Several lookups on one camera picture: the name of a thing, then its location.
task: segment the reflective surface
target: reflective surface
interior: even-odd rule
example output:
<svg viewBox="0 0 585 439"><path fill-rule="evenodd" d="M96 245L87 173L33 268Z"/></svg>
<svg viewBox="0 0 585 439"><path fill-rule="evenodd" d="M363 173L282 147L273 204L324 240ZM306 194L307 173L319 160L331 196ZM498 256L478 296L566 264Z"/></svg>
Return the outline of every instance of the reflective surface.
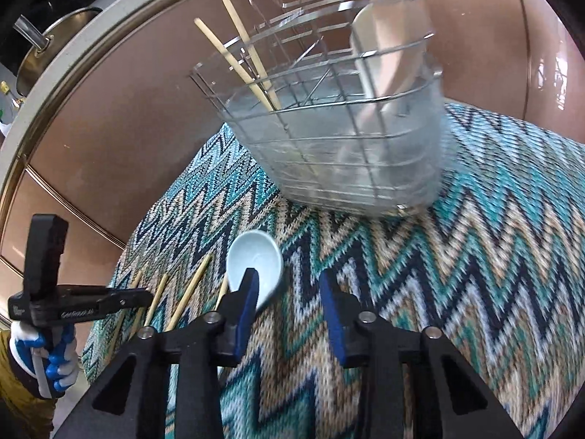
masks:
<svg viewBox="0 0 585 439"><path fill-rule="evenodd" d="M524 0L530 39L525 119L585 142L585 61L546 0Z"/></svg>
<svg viewBox="0 0 585 439"><path fill-rule="evenodd" d="M105 285L109 282L122 250L73 217L26 173L4 231L3 258L22 272L30 220L35 213L55 213L69 222L59 269L61 283Z"/></svg>
<svg viewBox="0 0 585 439"><path fill-rule="evenodd" d="M520 0L426 0L445 96L522 118L528 53Z"/></svg>
<svg viewBox="0 0 585 439"><path fill-rule="evenodd" d="M249 21L247 0L232 1L248 6L239 12ZM216 3L184 0L117 46L77 87L32 157L50 185L122 241L221 126L189 78L213 51L196 15L207 15L222 40L235 35Z"/></svg>

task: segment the blue gripper pad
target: blue gripper pad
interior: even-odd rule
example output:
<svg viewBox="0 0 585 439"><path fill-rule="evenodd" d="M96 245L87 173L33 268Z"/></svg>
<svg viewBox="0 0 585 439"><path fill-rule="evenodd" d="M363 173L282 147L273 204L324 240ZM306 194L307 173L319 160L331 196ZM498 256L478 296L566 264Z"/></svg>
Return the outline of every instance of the blue gripper pad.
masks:
<svg viewBox="0 0 585 439"><path fill-rule="evenodd" d="M341 365L346 364L346 330L351 325L344 325L344 315L340 309L343 307L340 300L343 296L353 297L351 294L344 294L339 285L332 269L325 269L319 276L319 290L321 293L321 303L323 304L323 314L327 322L329 331L329 343L333 354Z"/></svg>
<svg viewBox="0 0 585 439"><path fill-rule="evenodd" d="M250 339L250 331L256 315L256 302L258 301L258 290L260 289L260 280L258 279L258 271L252 267L248 267L244 272L244 278L240 284L241 291L247 290L244 300L244 307L240 315L238 326L236 328L236 339L234 348L234 357L239 362L246 353L248 347L248 340Z"/></svg>

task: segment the stainless steel pot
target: stainless steel pot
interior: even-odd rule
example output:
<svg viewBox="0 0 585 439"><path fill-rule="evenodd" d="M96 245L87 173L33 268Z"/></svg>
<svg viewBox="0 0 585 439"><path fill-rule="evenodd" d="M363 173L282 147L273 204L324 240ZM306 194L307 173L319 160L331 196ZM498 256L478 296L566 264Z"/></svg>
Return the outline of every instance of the stainless steel pot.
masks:
<svg viewBox="0 0 585 439"><path fill-rule="evenodd" d="M20 95L29 94L55 56L100 11L100 8L75 10L55 21L43 34L25 17L18 18L14 28L33 45L18 69L16 90Z"/></svg>

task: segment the metal bolt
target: metal bolt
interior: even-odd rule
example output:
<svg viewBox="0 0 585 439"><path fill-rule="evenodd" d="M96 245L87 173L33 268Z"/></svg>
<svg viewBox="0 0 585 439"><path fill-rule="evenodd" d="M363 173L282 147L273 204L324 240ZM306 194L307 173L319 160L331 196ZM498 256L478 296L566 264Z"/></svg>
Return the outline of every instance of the metal bolt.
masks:
<svg viewBox="0 0 585 439"><path fill-rule="evenodd" d="M147 338L152 338L156 330L153 327L142 327L138 330L138 338L142 340L146 340Z"/></svg>
<svg viewBox="0 0 585 439"><path fill-rule="evenodd" d="M371 324L372 322L375 322L376 317L377 317L376 314L370 312L369 310L364 310L364 312L360 312L360 314L358 315L359 321L362 322L363 324Z"/></svg>
<svg viewBox="0 0 585 439"><path fill-rule="evenodd" d="M443 336L443 332L440 328L437 327L428 327L425 328L426 336L429 338L437 339Z"/></svg>
<svg viewBox="0 0 585 439"><path fill-rule="evenodd" d="M203 316L203 320L205 320L206 324L216 324L221 320L221 313L216 312L215 310L213 312L207 312Z"/></svg>

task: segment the knit fabric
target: knit fabric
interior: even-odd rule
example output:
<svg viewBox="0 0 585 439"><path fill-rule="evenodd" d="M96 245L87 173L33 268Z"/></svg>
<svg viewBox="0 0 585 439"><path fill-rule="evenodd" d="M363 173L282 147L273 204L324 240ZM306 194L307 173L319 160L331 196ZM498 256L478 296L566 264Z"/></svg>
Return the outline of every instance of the knit fabric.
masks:
<svg viewBox="0 0 585 439"><path fill-rule="evenodd" d="M226 437L352 437L360 375L344 371L328 345L316 283L326 267L394 325L442 328L525 437L546 437L562 419L585 378L585 147L511 117L445 108L458 169L416 217L289 202L224 125L134 231L111 286L127 288L142 269L140 286L154 292L169 274L152 322L159 331L208 252L213 261L178 327L213 309L227 249L244 230L274 236L290 267L222 389ZM120 341L117 320L93 327L83 353L90 381ZM122 339L132 322L127 314Z"/></svg>

